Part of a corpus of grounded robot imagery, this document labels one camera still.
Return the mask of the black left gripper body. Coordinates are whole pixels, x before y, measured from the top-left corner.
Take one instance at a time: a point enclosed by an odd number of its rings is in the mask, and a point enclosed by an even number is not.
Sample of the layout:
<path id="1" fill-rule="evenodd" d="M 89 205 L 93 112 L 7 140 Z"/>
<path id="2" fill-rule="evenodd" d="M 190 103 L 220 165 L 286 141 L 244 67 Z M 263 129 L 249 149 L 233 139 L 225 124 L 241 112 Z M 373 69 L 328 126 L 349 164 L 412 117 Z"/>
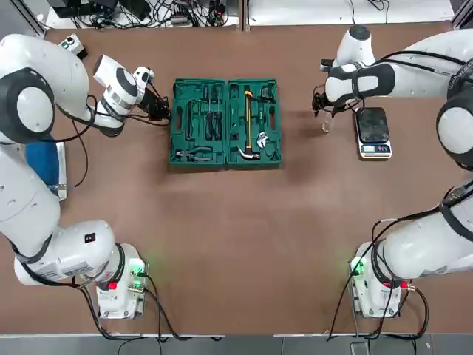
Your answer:
<path id="1" fill-rule="evenodd" d="M 139 103 L 139 107 L 144 112 L 155 112 L 158 107 L 158 97 L 148 87 L 144 90 L 143 98 Z"/>

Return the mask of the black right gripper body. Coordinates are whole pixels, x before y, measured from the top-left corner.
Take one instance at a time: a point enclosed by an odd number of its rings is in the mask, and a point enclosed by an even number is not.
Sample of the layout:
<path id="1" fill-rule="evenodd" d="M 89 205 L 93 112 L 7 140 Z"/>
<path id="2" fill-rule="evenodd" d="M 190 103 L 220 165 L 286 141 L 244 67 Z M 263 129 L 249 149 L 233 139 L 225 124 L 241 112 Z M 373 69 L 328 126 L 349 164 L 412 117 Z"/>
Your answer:
<path id="1" fill-rule="evenodd" d="M 328 99 L 324 85 L 317 85 L 313 89 L 314 106 L 332 106 L 333 103 Z"/>

